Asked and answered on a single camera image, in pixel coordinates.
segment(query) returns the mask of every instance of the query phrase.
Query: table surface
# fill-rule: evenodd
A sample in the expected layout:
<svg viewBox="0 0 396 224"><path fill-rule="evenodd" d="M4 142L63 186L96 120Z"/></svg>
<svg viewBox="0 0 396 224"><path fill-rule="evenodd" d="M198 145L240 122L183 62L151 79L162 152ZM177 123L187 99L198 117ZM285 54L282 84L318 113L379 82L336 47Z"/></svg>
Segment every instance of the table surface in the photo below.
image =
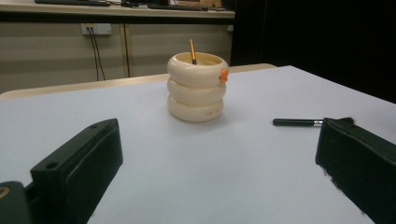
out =
<svg viewBox="0 0 396 224"><path fill-rule="evenodd" d="M90 223L373 223L315 165L320 128L274 118L352 117L396 143L396 105L286 66L232 73L218 119L167 110L165 81L0 101L0 182L87 126L117 118L124 164Z"/></svg>
<svg viewBox="0 0 396 224"><path fill-rule="evenodd" d="M183 20L189 21L188 19L196 19L197 23L228 22L232 24L234 15L235 13L233 11L174 11L150 9L146 6L121 7L120 5L111 5L110 7L63 6L36 4L34 0L0 0L0 21L28 21L28 16L30 16L30 21L47 19L50 22L99 20L100 22L111 23L171 23L150 20L162 18L163 20L174 21L175 23L185 23Z"/></svg>

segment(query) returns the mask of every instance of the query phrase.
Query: electrical cable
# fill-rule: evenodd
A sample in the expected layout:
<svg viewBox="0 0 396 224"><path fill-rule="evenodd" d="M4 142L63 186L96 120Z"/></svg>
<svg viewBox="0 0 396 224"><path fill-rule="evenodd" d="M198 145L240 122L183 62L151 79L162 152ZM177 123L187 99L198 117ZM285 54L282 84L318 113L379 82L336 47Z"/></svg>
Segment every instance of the electrical cable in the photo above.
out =
<svg viewBox="0 0 396 224"><path fill-rule="evenodd" d="M87 29L89 30L89 33L90 33L91 42L92 42L92 46L93 46L93 53L95 54L96 79L99 81L99 72L98 72L98 63L99 63L100 69L102 71L103 80L106 80L105 72L103 70L102 61L101 61L101 58L100 58L100 52L99 52L98 44L96 42L95 33L94 33L92 27L89 27Z"/></svg>
<svg viewBox="0 0 396 224"><path fill-rule="evenodd" d="M95 45L93 44L92 31L88 27L87 27L87 31L88 31L88 33L90 33L90 38L91 38L92 47L93 47L93 54L95 55L96 81L99 81L98 62L97 62L97 59L96 59L96 48L95 48Z"/></svg>
<svg viewBox="0 0 396 224"><path fill-rule="evenodd" d="M96 52L97 52L97 54L98 54L98 62L99 62L99 66L100 66L100 69L102 70L102 76L103 76L103 80L106 80L106 77L105 77L105 72L103 71L102 62L101 62L101 60L100 60L100 54L99 54L99 48L98 48L98 44L96 43L96 37L95 37L95 33L93 32L93 28L92 28L92 27L91 27L91 29L92 29L93 42L95 43L95 46L96 46Z"/></svg>

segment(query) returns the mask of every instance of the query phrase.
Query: wall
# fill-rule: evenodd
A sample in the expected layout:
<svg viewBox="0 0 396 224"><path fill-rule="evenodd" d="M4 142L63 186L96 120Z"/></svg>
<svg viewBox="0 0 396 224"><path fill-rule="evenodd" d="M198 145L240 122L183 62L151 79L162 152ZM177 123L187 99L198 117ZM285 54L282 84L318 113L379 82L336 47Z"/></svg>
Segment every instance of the wall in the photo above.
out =
<svg viewBox="0 0 396 224"><path fill-rule="evenodd" d="M196 51L230 61L225 25L112 24L112 35L96 40L106 79L114 79L166 73L172 55L190 50L190 38ZM80 24L0 23L0 93L91 81L92 42Z"/></svg>

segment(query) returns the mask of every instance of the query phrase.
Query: cream pen holder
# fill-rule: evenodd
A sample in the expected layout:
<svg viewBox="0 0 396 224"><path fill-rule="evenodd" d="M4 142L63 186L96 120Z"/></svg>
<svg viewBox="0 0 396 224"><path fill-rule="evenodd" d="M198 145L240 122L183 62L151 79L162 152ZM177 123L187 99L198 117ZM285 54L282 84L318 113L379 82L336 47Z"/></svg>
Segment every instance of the cream pen holder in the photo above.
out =
<svg viewBox="0 0 396 224"><path fill-rule="evenodd" d="M169 60L168 108L179 119L205 122L222 112L229 67L212 54L197 52L196 60L197 64L191 63L189 52Z"/></svg>

